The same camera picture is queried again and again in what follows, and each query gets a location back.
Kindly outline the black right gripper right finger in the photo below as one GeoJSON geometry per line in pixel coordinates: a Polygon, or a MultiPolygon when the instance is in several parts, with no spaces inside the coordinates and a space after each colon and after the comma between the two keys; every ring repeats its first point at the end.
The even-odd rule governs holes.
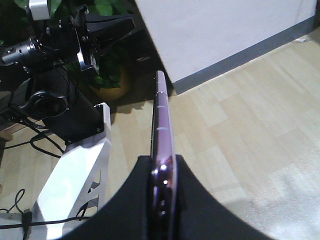
{"type": "Polygon", "coordinates": [[[182,155],[177,160],[176,240],[270,240],[220,204],[193,174],[182,155]]]}

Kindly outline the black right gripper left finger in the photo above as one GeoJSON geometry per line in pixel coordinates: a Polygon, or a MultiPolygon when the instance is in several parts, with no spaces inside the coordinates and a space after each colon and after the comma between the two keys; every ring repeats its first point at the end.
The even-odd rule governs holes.
{"type": "Polygon", "coordinates": [[[147,240],[151,157],[141,155],[115,195],[62,240],[147,240]]]}

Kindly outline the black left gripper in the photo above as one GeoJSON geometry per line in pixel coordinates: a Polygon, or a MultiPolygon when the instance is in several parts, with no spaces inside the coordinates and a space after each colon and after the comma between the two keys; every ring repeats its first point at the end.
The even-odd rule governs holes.
{"type": "Polygon", "coordinates": [[[97,52],[105,55],[111,47],[135,29],[130,14],[104,16],[89,13],[84,4],[76,16],[64,16],[58,25],[46,29],[50,56],[63,66],[78,62],[80,71],[89,78],[99,75],[93,44],[88,31],[96,32],[97,52]]]}

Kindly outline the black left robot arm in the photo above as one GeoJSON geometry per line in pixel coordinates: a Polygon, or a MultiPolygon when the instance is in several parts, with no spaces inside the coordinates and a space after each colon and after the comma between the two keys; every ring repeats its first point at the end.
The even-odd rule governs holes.
{"type": "Polygon", "coordinates": [[[131,15],[102,16],[77,9],[48,26],[50,3],[30,0],[26,14],[35,34],[0,49],[0,89],[10,95],[0,102],[0,120],[24,124],[40,135],[48,129],[66,144],[104,130],[103,109],[93,106],[70,81],[66,65],[79,63],[86,77],[96,77],[96,55],[134,27],[131,15]]]}

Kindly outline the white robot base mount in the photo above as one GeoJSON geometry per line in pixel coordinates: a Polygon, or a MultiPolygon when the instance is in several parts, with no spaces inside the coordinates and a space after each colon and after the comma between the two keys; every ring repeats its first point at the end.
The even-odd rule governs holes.
{"type": "Polygon", "coordinates": [[[88,204],[100,210],[107,202],[111,152],[110,108],[101,103],[102,132],[67,146],[32,207],[33,222],[53,224],[31,227],[31,240],[57,240],[84,223],[74,218],[88,204]]]}

